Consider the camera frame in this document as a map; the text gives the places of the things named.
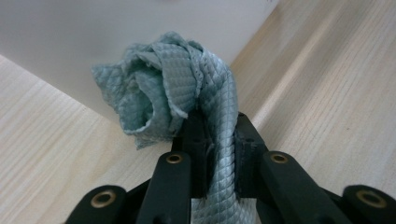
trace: light blue rag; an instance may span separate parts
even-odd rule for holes
[[[96,65],[93,77],[138,148],[170,141],[189,112],[200,108],[215,144],[207,197],[191,201],[193,223],[254,223],[255,200],[234,192],[233,131],[238,116],[230,68],[216,55],[174,32],[132,45],[116,64]]]

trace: wooden table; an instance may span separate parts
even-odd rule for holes
[[[325,189],[396,198],[396,2],[284,0],[233,62],[240,110]],[[62,223],[89,190],[132,189],[170,144],[134,139],[0,57],[0,223]]]

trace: crumpled cloth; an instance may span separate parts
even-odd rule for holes
[[[233,74],[221,59],[170,32],[152,44],[132,45],[119,63],[96,65],[92,73],[138,148],[172,140],[189,112],[200,108],[216,162],[207,197],[191,201],[191,222],[255,222],[255,200],[237,199],[234,192],[238,105]]]

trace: tabletop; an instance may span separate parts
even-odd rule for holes
[[[239,110],[325,189],[396,198],[396,2],[281,0],[231,64]],[[149,179],[134,138],[0,56],[0,223],[63,223],[105,184]]]

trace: white surface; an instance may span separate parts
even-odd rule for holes
[[[117,62],[133,43],[168,31],[202,43],[226,63],[276,1],[19,0],[0,3],[0,54],[112,120],[91,66]]]

